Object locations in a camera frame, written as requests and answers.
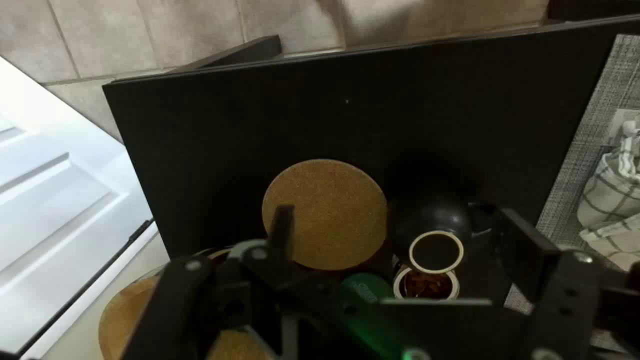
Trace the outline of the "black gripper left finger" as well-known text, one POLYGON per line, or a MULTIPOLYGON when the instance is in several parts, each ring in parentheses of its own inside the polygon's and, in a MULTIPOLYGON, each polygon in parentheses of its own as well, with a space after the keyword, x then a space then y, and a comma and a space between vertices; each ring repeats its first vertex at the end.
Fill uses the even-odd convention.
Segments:
POLYGON ((283 264, 291 261, 294 207, 278 207, 272 218, 268 248, 283 264))

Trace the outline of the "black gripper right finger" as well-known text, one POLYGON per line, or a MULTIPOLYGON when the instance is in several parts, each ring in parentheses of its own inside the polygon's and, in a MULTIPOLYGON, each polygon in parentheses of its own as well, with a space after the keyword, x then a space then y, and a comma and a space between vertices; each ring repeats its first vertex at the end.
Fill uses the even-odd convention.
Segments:
POLYGON ((497 210, 497 263, 526 300, 542 296, 560 250, 509 209, 497 210))

